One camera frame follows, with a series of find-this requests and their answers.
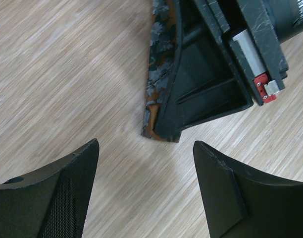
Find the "brown floral tie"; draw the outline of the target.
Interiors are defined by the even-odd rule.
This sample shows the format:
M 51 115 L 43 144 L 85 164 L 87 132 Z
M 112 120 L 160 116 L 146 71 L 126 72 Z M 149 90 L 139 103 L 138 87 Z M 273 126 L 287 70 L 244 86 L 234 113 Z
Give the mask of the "brown floral tie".
M 151 24 L 149 72 L 142 136 L 159 141 L 178 143 L 181 133 L 169 137 L 160 137 L 159 133 L 155 131 L 176 51 L 174 1 L 154 0 L 152 2 Z

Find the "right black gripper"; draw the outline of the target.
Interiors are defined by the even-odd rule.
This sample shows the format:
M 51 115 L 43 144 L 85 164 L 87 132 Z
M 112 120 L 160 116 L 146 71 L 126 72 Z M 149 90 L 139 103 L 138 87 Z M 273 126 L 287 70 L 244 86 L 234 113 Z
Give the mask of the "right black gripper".
M 176 0 L 174 10 L 176 52 L 154 126 L 159 137 L 175 140 L 251 107 L 244 81 L 260 106 L 285 89 L 281 44 L 303 32 L 303 0 Z

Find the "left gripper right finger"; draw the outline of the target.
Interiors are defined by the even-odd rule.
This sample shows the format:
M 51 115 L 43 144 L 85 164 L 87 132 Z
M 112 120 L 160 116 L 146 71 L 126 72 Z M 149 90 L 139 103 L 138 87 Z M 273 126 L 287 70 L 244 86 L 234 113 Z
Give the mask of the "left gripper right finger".
M 303 182 L 255 169 L 202 141 L 193 156 L 212 238 L 303 238 Z

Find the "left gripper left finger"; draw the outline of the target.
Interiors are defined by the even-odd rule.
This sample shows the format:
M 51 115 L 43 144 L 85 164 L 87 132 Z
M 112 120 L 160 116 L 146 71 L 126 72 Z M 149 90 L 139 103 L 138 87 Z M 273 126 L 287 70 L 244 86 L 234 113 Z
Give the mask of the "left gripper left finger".
M 67 156 L 0 183 L 0 238 L 80 238 L 99 160 L 93 139 Z

